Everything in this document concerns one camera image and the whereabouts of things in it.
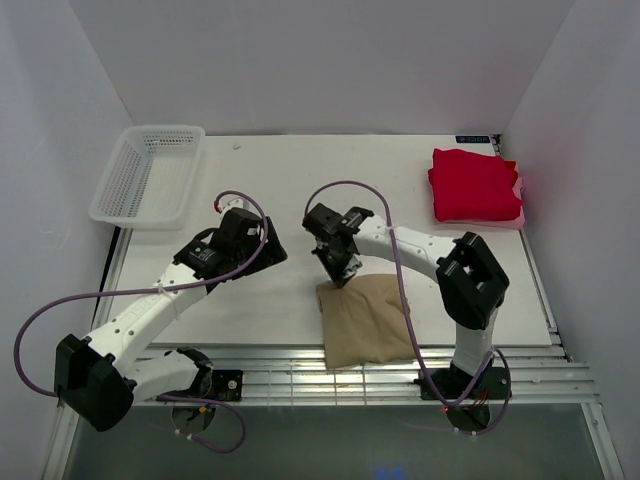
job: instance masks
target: white tabletop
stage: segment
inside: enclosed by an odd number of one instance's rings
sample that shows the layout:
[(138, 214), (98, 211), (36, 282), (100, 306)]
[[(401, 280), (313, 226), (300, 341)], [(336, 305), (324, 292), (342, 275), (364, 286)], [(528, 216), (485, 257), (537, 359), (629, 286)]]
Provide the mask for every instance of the white tabletop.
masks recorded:
[[(134, 231), (118, 288), (151, 285), (197, 232), (217, 226), (216, 194), (246, 192), (271, 216), (289, 258), (263, 272), (218, 286), (158, 338), (163, 344), (322, 345), (322, 320), (315, 295), (328, 280), (310, 254), (313, 237), (301, 227), (302, 210), (318, 187), (340, 179), (378, 188), (391, 205), (394, 224), (439, 235), (479, 233), (511, 280), (500, 310), (494, 343), (550, 345), (543, 310), (519, 232), (471, 225), (437, 224), (427, 170), (434, 148), (464, 148), (493, 155), (489, 144), (458, 145), (453, 136), (240, 136), (207, 137), (185, 227), (179, 231)], [(340, 186), (318, 198), (346, 212), (357, 205), (383, 214), (379, 201), (357, 187)], [(393, 273), (390, 262), (363, 258), (360, 274)], [(455, 324), (439, 290), (428, 278), (406, 269), (412, 318), (422, 345), (453, 345)], [(114, 299), (112, 312), (131, 298)]]

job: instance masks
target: stack of folded cloth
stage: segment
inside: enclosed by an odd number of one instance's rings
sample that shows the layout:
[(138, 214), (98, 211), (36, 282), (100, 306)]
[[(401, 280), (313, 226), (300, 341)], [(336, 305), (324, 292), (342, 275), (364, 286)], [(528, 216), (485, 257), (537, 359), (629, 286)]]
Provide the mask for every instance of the stack of folded cloth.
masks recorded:
[(464, 150), (435, 149), (429, 182), (440, 222), (524, 226), (522, 179), (515, 162)]

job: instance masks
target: white plastic bin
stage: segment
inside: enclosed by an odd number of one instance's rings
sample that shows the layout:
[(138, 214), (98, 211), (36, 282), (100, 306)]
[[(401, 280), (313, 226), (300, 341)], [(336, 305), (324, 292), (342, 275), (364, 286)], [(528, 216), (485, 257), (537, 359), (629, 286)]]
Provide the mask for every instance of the white plastic bin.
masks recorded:
[(202, 128), (185, 125), (125, 130), (102, 175), (89, 216), (122, 228), (182, 228), (204, 137)]

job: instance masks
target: red cloth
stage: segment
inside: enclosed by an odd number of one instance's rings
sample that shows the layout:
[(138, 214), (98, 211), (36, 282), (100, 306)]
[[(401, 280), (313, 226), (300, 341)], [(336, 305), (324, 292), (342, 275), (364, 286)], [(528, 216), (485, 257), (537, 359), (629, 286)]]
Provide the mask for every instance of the red cloth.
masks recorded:
[(522, 200), (513, 193), (515, 162), (464, 150), (433, 151), (429, 182), (433, 210), (440, 222), (505, 221), (518, 218)]

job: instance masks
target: brown fabric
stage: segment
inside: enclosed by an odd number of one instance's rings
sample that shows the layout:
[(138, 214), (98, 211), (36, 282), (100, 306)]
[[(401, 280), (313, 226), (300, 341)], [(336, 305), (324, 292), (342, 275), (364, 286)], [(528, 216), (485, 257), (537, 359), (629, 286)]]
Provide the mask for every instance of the brown fabric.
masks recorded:
[(316, 287), (327, 368), (413, 358), (395, 275), (362, 275), (342, 289)]

